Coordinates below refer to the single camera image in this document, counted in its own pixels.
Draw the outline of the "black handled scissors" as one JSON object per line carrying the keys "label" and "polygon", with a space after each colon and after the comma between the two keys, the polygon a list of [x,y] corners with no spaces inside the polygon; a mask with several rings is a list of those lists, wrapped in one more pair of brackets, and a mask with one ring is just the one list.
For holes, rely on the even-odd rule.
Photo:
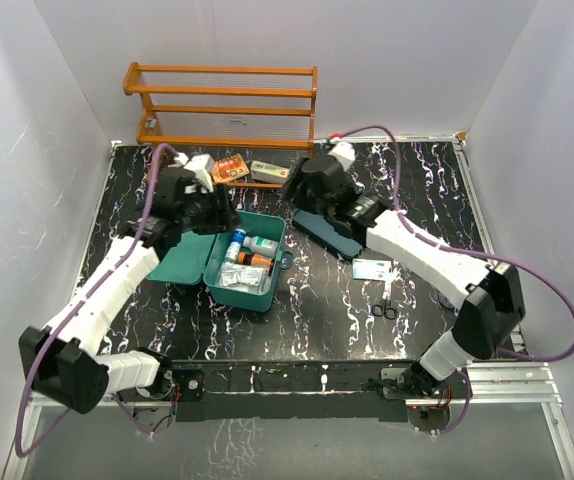
{"label": "black handled scissors", "polygon": [[397,318],[397,309],[392,305],[389,297],[383,297],[371,306],[370,313],[374,317],[381,317],[387,320]]}

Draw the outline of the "white green-label bottle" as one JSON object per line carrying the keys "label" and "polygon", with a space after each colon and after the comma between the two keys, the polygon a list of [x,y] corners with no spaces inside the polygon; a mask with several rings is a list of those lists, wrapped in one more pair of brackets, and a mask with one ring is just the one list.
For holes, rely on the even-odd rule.
{"label": "white green-label bottle", "polygon": [[246,236],[243,240],[243,246],[254,254],[275,259],[280,244],[275,240],[261,236]]}

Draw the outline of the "blue divided tray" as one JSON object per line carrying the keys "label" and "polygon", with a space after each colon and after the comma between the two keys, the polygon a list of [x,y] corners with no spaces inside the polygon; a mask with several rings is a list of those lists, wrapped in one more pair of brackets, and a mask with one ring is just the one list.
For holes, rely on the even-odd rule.
{"label": "blue divided tray", "polygon": [[363,249],[357,241],[336,232],[321,215],[297,209],[294,211],[292,224],[345,260],[352,260],[357,257]]}

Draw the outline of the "small blue-capped bottle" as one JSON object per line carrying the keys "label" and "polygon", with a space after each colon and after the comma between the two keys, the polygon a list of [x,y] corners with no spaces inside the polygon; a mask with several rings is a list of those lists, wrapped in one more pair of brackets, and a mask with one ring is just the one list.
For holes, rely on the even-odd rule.
{"label": "small blue-capped bottle", "polygon": [[244,229],[237,228],[233,232],[231,242],[224,255],[225,262],[231,262],[231,263],[238,262],[238,255],[240,253],[241,248],[243,247],[246,236],[247,232]]}

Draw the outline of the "brown orange-label bottle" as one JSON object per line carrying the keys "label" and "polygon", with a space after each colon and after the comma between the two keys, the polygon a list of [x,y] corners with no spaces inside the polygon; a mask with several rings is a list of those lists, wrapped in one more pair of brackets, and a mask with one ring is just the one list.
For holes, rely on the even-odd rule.
{"label": "brown orange-label bottle", "polygon": [[268,272],[271,272],[274,267],[274,260],[272,258],[257,253],[240,252],[237,257],[237,262],[241,265],[262,267]]}

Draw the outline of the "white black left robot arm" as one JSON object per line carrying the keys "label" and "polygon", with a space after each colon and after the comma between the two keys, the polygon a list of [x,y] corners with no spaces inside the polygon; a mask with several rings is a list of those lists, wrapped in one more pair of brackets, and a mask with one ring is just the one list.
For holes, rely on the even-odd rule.
{"label": "white black left robot arm", "polygon": [[186,232],[210,235],[238,226],[222,185],[204,167],[168,167],[153,198],[127,218],[82,290],[41,328],[29,327],[19,349],[32,391],[86,414],[107,395],[141,388],[161,399],[173,387],[170,363],[147,349],[101,356],[100,343],[140,283]]}

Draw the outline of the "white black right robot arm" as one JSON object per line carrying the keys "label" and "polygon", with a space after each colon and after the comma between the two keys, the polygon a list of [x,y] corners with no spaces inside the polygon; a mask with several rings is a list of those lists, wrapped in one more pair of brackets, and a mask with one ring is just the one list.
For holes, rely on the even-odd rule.
{"label": "white black right robot arm", "polygon": [[296,208],[322,216],[340,235],[386,255],[420,276],[454,307],[454,325],[387,387],[433,397],[473,360],[493,357],[524,318],[518,270],[491,265],[479,252],[458,254],[404,220],[392,203],[362,193],[331,155],[303,158],[282,188]]}

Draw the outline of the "green plastic medicine box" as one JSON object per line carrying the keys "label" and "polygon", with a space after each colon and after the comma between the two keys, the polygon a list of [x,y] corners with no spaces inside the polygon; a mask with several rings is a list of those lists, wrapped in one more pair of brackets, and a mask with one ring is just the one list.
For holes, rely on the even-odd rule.
{"label": "green plastic medicine box", "polygon": [[278,216],[241,211],[241,225],[215,235],[185,233],[148,275],[176,286],[204,284],[222,305],[256,312],[270,309],[288,258],[286,222]]}

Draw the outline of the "clear bag of swabs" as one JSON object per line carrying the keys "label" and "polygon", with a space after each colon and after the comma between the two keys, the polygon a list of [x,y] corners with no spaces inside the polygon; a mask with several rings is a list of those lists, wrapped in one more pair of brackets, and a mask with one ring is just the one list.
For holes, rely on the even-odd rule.
{"label": "clear bag of swabs", "polygon": [[252,287],[264,285],[268,271],[262,267],[253,267],[225,262],[218,274],[218,285],[226,288]]}

